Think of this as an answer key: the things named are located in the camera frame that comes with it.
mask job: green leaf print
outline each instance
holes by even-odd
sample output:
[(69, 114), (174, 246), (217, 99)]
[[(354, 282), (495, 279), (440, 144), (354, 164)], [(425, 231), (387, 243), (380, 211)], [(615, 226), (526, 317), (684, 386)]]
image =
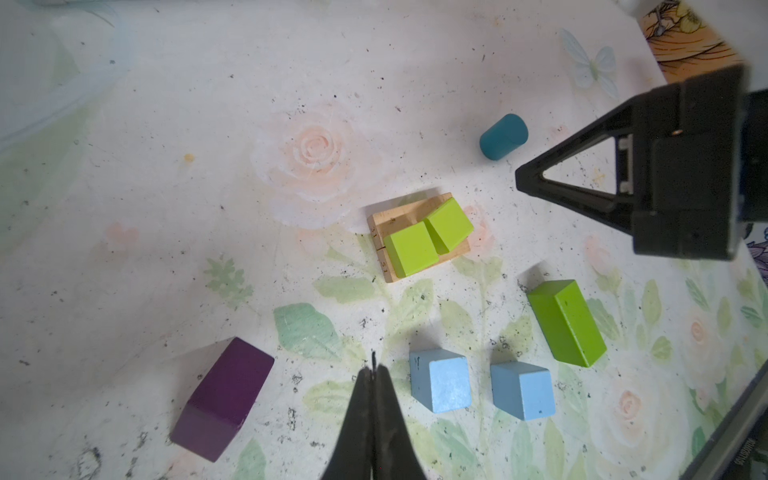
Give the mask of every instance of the green leaf print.
[(326, 257), (330, 258), (331, 260), (335, 260), (337, 262), (341, 262), (349, 265), (349, 257), (339, 252), (333, 247), (328, 247), (328, 251), (326, 252)]
[(560, 363), (555, 386), (563, 395), (564, 421), (573, 422), (575, 431), (583, 431), (587, 427), (587, 393), (581, 379), (570, 366)]
[(544, 448), (547, 457), (547, 472), (554, 480), (560, 480), (563, 478), (565, 444), (563, 443), (563, 435), (552, 422), (552, 418), (547, 419), (547, 426), (544, 427)]
[(452, 477), (475, 478), (478, 461), (464, 429), (457, 423), (439, 419), (429, 431), (435, 439), (435, 447), (442, 457), (443, 465), (446, 470), (450, 470)]
[(690, 298), (696, 302), (696, 304), (701, 307), (702, 310), (709, 312), (710, 311), (710, 304), (707, 303), (707, 298), (704, 296), (703, 293), (701, 293), (701, 288), (690, 278), (685, 279), (685, 286), (688, 287), (688, 294), (690, 295)]
[(440, 302), (440, 319), (445, 333), (453, 339), (471, 335), (472, 318), (461, 305), (453, 300)]
[(327, 316), (308, 303), (294, 303), (275, 309), (275, 326), (280, 345), (308, 359), (338, 360), (341, 339)]
[(454, 268), (458, 270), (461, 275), (480, 280), (482, 278), (482, 266), (480, 263), (470, 260), (467, 257), (458, 257), (451, 261)]
[(362, 347), (362, 343), (354, 337), (341, 337), (342, 354), (344, 364), (353, 372), (358, 372), (365, 366), (368, 356)]
[(592, 312), (594, 321), (601, 333), (613, 341), (618, 340), (620, 335), (619, 327), (616, 325), (614, 317), (603, 306), (603, 302), (590, 298), (587, 300), (587, 306), (589, 306), (589, 311)]
[(634, 332), (634, 340), (637, 343), (637, 348), (645, 350), (648, 347), (648, 335), (645, 333), (645, 326), (641, 323), (637, 325), (637, 329)]
[(579, 452), (576, 457), (574, 466), (571, 467), (571, 472), (568, 473), (568, 480), (587, 480), (587, 469), (584, 467), (584, 454)]
[(697, 402), (697, 401), (696, 401), (696, 398), (698, 397), (698, 395), (696, 394), (696, 390), (694, 390), (694, 389), (688, 389), (688, 392), (690, 393), (690, 398), (691, 398), (691, 401), (693, 402), (693, 404), (694, 404), (694, 407), (696, 408), (696, 410), (698, 410), (698, 412), (699, 412), (701, 415), (706, 415), (706, 414), (704, 413), (704, 411), (701, 409), (701, 407), (699, 407), (699, 402)]
[(624, 328), (631, 332), (637, 318), (637, 301), (634, 298), (632, 285), (624, 286), (624, 295), (621, 300), (624, 309)]
[(251, 439), (248, 445), (237, 457), (237, 468), (231, 480), (265, 480), (266, 457), (256, 439)]
[(429, 318), (433, 298), (432, 279), (419, 280), (406, 289), (387, 320), (385, 351), (402, 344), (405, 336)]
[(307, 410), (320, 418), (340, 422), (346, 413), (354, 382), (321, 382), (312, 386), (302, 401)]
[(491, 286), (496, 280), (502, 278), (503, 261), (499, 257), (492, 257), (483, 263), (483, 280), (486, 286)]
[(701, 449), (704, 448), (704, 444), (707, 442), (707, 440), (704, 438), (704, 430), (702, 430), (701, 427), (694, 430), (694, 435), (690, 440), (690, 453), (696, 457), (696, 455), (699, 455), (699, 452), (701, 452)]
[(721, 402), (725, 402), (726, 401), (726, 396), (725, 395), (726, 395), (726, 393), (728, 391), (728, 388), (727, 388), (728, 387), (728, 377), (726, 376), (726, 378), (724, 378), (722, 382), (717, 383), (715, 386), (717, 387), (717, 395), (720, 397), (720, 401)]
[(533, 458), (533, 443), (528, 423), (520, 422), (515, 435), (512, 437), (512, 451), (509, 454), (512, 466), (512, 478), (528, 478), (531, 474), (531, 459)]
[(667, 362), (672, 357), (672, 342), (666, 336), (660, 336), (650, 348), (650, 354), (660, 362)]
[(656, 280), (648, 280), (645, 283), (641, 307), (643, 309), (643, 318), (645, 318), (645, 323), (650, 330), (661, 318), (661, 299), (659, 298), (659, 287), (656, 285)]
[(714, 428), (717, 428), (720, 422), (723, 421), (723, 414), (720, 413), (720, 410), (712, 402), (708, 405), (704, 415), (712, 422)]
[(763, 322), (763, 317), (761, 317), (757, 310), (751, 306), (742, 306), (741, 314), (744, 315), (744, 318), (755, 328), (760, 327), (760, 324)]
[(761, 284), (763, 291), (763, 318), (768, 320), (768, 287), (765, 284)]
[(411, 364), (407, 359), (392, 362), (389, 367), (389, 376), (392, 377), (397, 396), (405, 398), (411, 395)]
[(741, 353), (741, 348), (738, 345), (734, 345), (730, 351), (730, 368), (738, 365), (744, 365), (744, 355)]
[(755, 348), (755, 367), (757, 367), (758, 370), (763, 368), (763, 364), (766, 362), (766, 356), (763, 355), (762, 352), (760, 352), (759, 349)]
[(523, 315), (516, 322), (510, 322), (499, 333), (493, 347), (494, 357), (499, 362), (516, 360), (528, 353), (533, 343), (533, 324), (530, 315)]
[(419, 462), (427, 467), (442, 472), (443, 467), (440, 462), (440, 455), (435, 447), (435, 439), (429, 434), (429, 430), (419, 423), (418, 420), (406, 417), (406, 428), (408, 436), (411, 438), (411, 444), (419, 457)]
[(211, 279), (205, 286), (218, 293), (228, 307), (237, 310), (253, 295), (253, 287), (244, 285), (243, 270), (235, 270), (235, 262), (231, 258), (226, 262), (223, 261), (223, 256), (220, 257), (220, 262), (212, 258), (206, 260), (210, 268), (203, 273)]
[(617, 295), (621, 285), (621, 271), (618, 268), (614, 268), (607, 276), (598, 273), (598, 279), (595, 280), (595, 283), (600, 290)]
[(366, 278), (347, 276), (321, 276), (312, 285), (320, 295), (334, 298), (339, 303), (351, 303), (373, 298), (376, 291)]
[(397, 315), (406, 326), (415, 326), (429, 316), (432, 309), (432, 279), (419, 280), (406, 289), (397, 305)]
[(752, 278), (752, 271), (747, 270), (746, 276), (736, 283), (736, 290), (739, 290), (739, 294), (745, 300), (756, 301), (755, 298), (755, 284)]
[(717, 307), (717, 331), (720, 336), (725, 336), (733, 322), (733, 315), (730, 312), (730, 301), (724, 296), (720, 299), (720, 306)]
[(356, 233), (355, 237), (357, 237), (357, 243), (360, 245), (360, 250), (362, 250), (362, 255), (366, 261), (378, 263), (379, 261), (376, 258), (376, 246), (373, 245), (373, 237), (369, 233)]
[(501, 439), (510, 432), (512, 421), (515, 419), (512, 415), (501, 409), (496, 409), (496, 413), (491, 420), (491, 439)]

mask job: green cube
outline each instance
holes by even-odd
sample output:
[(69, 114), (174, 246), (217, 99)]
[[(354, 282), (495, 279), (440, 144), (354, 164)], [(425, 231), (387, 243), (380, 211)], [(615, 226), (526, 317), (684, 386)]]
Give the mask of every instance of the green cube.
[(451, 197), (424, 219), (435, 250), (445, 255), (475, 229), (455, 198)]
[(424, 222), (385, 237), (384, 247), (400, 278), (429, 268), (440, 260)]
[(528, 301), (557, 361), (589, 367), (605, 353), (603, 336), (576, 280), (544, 282), (528, 294)]

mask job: light blue cube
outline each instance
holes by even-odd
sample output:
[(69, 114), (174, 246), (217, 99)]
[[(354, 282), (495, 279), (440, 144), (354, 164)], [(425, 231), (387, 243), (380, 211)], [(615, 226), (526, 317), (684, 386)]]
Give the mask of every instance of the light blue cube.
[(466, 357), (443, 349), (411, 352), (411, 395), (434, 413), (469, 407)]
[(552, 376), (546, 368), (523, 362), (491, 365), (493, 404), (520, 420), (554, 415)]

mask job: black metal bracket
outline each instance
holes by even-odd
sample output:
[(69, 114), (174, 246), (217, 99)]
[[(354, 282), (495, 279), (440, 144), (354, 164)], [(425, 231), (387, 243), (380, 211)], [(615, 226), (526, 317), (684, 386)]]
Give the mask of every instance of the black metal bracket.
[(339, 441), (321, 480), (426, 480), (411, 446), (389, 370), (360, 370)]
[[(517, 188), (634, 238), (635, 253), (730, 259), (740, 213), (766, 208), (765, 183), (741, 177), (741, 148), (751, 171), (767, 175), (765, 92), (745, 95), (747, 69), (724, 68), (640, 94), (515, 172)], [(749, 132), (750, 142), (743, 142)], [(544, 178), (549, 167), (613, 138), (616, 194)]]

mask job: blue block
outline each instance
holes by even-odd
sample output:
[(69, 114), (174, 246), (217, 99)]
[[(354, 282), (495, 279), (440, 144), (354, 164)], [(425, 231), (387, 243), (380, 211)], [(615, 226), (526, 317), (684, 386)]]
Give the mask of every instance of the blue block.
[(493, 404), (520, 420), (554, 415), (549, 370), (523, 362), (491, 365)]
[(528, 127), (522, 118), (506, 114), (480, 136), (480, 150), (491, 160), (501, 160), (528, 141)]
[(469, 407), (466, 357), (443, 349), (411, 352), (411, 395), (434, 413)]

